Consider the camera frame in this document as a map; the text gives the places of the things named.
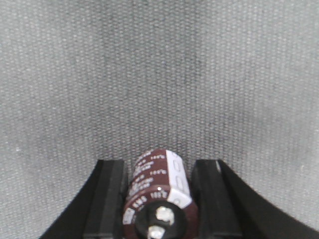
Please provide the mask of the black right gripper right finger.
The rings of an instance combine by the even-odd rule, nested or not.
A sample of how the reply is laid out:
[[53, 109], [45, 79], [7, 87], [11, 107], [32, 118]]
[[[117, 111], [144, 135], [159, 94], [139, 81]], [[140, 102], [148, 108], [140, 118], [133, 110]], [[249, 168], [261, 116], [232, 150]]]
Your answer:
[[191, 182], [200, 211], [200, 239], [319, 237], [259, 195], [222, 160], [197, 160]]

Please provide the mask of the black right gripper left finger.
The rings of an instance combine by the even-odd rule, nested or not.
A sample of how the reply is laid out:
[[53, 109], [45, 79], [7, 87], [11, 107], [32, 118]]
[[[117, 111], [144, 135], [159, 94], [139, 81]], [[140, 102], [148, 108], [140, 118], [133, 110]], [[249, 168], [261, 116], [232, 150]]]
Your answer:
[[71, 203], [43, 239], [121, 239], [128, 174], [122, 160], [98, 160]]

